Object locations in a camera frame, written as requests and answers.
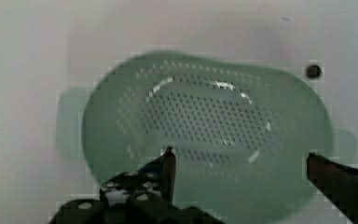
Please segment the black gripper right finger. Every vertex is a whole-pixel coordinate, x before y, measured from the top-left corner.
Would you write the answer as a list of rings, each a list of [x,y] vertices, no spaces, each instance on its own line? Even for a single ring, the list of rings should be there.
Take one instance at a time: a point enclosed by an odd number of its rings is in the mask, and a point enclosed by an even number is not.
[[[307,179],[353,224],[358,224],[358,169],[310,153]]]

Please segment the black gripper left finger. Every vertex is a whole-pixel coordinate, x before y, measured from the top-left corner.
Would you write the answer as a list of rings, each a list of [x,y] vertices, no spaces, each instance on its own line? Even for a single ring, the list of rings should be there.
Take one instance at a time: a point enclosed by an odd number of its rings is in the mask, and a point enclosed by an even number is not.
[[[172,204],[176,157],[162,155],[101,184],[99,198],[62,205],[48,224],[225,224],[197,206]]]

